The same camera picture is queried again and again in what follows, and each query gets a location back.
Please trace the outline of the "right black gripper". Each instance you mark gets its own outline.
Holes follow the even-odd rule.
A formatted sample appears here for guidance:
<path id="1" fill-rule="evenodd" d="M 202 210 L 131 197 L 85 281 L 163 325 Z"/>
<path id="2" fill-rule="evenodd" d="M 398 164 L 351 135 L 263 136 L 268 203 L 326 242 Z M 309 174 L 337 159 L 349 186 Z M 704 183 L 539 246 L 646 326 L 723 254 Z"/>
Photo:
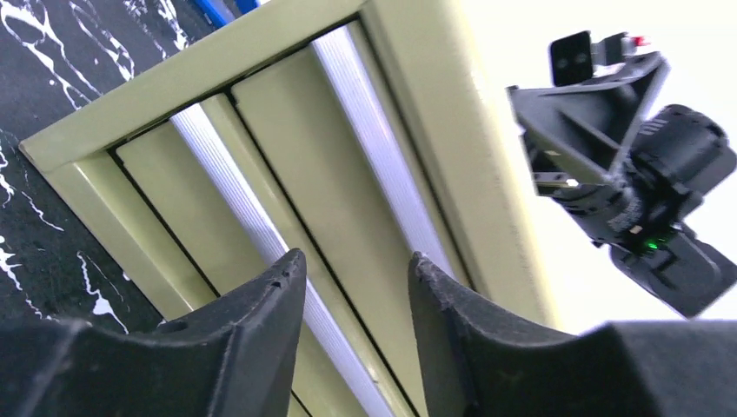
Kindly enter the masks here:
<path id="1" fill-rule="evenodd" d="M 641 196 L 631 149 L 670 71 L 660 52 L 629 58 L 615 73 L 565 87 L 508 87 L 536 193 L 560 200 Z"/>

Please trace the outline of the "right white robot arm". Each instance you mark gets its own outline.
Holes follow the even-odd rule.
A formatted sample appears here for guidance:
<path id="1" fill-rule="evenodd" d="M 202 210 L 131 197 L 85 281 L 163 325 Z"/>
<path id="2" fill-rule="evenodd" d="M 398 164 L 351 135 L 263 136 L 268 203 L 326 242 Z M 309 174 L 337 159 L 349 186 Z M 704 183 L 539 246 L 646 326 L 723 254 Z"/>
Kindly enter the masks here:
<path id="1" fill-rule="evenodd" d="M 736 154 L 708 116 L 650 109 L 670 66 L 660 52 L 613 74 L 543 89 L 508 88 L 537 192 L 570 215 L 612 263 L 683 317 L 736 282 L 736 267 L 685 223 L 731 175 Z"/>

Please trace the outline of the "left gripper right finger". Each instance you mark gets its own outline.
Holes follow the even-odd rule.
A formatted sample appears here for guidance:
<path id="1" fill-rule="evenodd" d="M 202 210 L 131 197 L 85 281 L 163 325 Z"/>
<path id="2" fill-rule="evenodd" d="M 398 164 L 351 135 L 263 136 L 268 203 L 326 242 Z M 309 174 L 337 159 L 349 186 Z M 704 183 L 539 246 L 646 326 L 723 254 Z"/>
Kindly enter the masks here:
<path id="1" fill-rule="evenodd" d="M 733 416 L 734 321 L 615 321 L 582 335 L 520 317 L 427 256 L 408 297 L 432 416 Z"/>

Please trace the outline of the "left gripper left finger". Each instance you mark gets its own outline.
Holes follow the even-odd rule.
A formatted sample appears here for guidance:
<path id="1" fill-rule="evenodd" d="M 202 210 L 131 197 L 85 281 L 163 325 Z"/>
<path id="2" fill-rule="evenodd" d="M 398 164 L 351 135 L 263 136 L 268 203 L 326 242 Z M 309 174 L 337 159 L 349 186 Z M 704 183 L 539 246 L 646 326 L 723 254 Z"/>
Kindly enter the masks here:
<path id="1" fill-rule="evenodd" d="M 306 292 L 292 249 L 150 333 L 80 319 L 1 325 L 4 416 L 284 416 Z"/>

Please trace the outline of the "green drawer cabinet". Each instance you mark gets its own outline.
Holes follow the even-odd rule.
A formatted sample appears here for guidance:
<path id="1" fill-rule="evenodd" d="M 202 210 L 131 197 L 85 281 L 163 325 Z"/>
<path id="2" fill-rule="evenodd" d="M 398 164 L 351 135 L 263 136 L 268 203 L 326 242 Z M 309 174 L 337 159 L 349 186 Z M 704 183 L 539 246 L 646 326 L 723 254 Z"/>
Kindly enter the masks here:
<path id="1" fill-rule="evenodd" d="M 270 1 L 20 148 L 166 318 L 290 248 L 292 416 L 423 416 L 411 254 L 561 322 L 490 1 Z"/>

